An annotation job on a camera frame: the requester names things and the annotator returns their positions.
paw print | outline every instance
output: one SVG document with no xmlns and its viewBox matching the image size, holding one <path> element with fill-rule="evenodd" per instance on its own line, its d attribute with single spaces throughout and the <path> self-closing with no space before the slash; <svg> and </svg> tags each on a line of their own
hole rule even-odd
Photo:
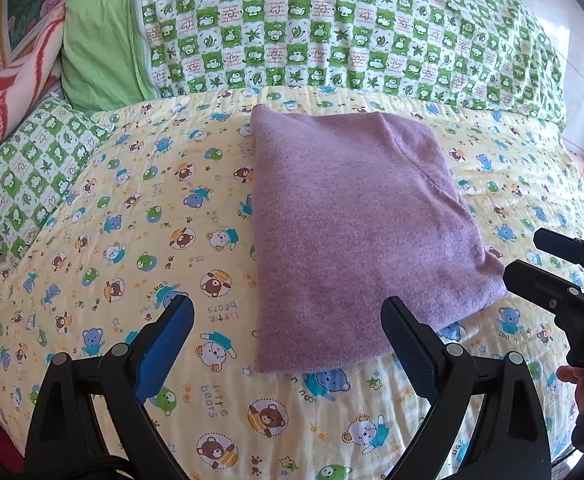
<svg viewBox="0 0 584 480">
<path fill-rule="evenodd" d="M 261 460 L 261 457 L 252 455 L 251 462 L 253 463 L 251 473 L 254 476 L 260 476 L 261 475 L 261 470 L 257 466 L 258 466 L 258 464 L 260 464 L 261 462 L 263 462 Z"/>
</svg>

star print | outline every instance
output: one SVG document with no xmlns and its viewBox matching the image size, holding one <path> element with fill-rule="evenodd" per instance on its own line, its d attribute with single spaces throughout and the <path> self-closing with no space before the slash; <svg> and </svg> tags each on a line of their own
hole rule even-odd
<svg viewBox="0 0 584 480">
<path fill-rule="evenodd" d="M 378 388 L 383 386 L 383 384 L 381 383 L 381 381 L 379 379 L 373 379 L 373 378 L 367 381 L 367 385 L 373 390 L 378 390 Z"/>
</svg>

yellow bedsheet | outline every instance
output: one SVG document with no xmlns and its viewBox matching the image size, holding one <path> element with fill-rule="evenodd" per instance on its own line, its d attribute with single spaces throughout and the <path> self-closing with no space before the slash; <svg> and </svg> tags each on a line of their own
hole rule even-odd
<svg viewBox="0 0 584 480">
<path fill-rule="evenodd" d="M 333 370 L 328 388 L 321 376 L 255 368 L 249 112 L 257 103 L 283 113 L 384 111 L 430 124 L 492 252 L 584 284 L 581 269 L 532 243 L 541 226 L 584 237 L 582 183 L 554 124 L 326 87 L 208 92 L 99 113 L 117 131 L 27 256 L 0 265 L 0 423 L 21 451 L 51 356 L 92 356 L 131 340 L 176 292 L 194 302 L 194 329 L 146 407 L 191 478 L 323 479 L 331 471 L 332 479 L 377 479 L 405 450 L 428 405 L 392 356 Z M 552 316 L 508 298 L 441 334 L 477 355 L 521 352 L 552 450 L 566 446 L 575 405 L 572 387 L 553 373 L 567 341 Z M 443 476 L 467 448 L 472 406 Z"/>
</svg>

green checkered pillow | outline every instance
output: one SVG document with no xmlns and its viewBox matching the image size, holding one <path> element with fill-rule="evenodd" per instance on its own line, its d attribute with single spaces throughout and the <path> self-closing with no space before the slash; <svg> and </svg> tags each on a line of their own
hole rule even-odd
<svg viewBox="0 0 584 480">
<path fill-rule="evenodd" d="M 110 135 L 67 102 L 38 104 L 0 146 L 0 251 L 21 258 Z"/>
</svg>

bear print fabric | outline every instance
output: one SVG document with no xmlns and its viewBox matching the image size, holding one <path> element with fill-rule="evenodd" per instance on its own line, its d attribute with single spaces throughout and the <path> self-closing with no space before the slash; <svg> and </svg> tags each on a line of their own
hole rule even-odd
<svg viewBox="0 0 584 480">
<path fill-rule="evenodd" d="M 135 0 L 157 96 L 332 85 L 561 123 L 559 58 L 521 0 Z"/>
<path fill-rule="evenodd" d="M 194 328 L 146 410 L 190 478 L 377 480 L 405 452 L 428 404 L 395 356 L 315 374 L 255 366 L 256 104 L 422 121 L 437 134 L 489 252 L 584 286 L 579 267 L 532 243 L 541 226 L 584 238 L 584 190 L 553 123 L 326 86 L 208 92 L 99 112 L 102 127 L 117 129 L 70 188 L 72 200 L 61 202 L 24 258 L 0 264 L 0 424 L 20 451 L 55 352 L 78 359 L 130 342 L 186 293 Z M 568 346 L 550 314 L 508 297 L 440 335 L 475 355 L 521 352 L 553 456 L 567 446 L 574 389 L 556 380 Z M 473 399 L 441 476 L 462 461 L 479 408 Z M 108 446 L 118 449 L 98 398 L 96 410 Z"/>
<path fill-rule="evenodd" d="M 0 146 L 0 251 L 22 258 L 112 128 L 57 97 L 41 101 Z"/>
</svg>

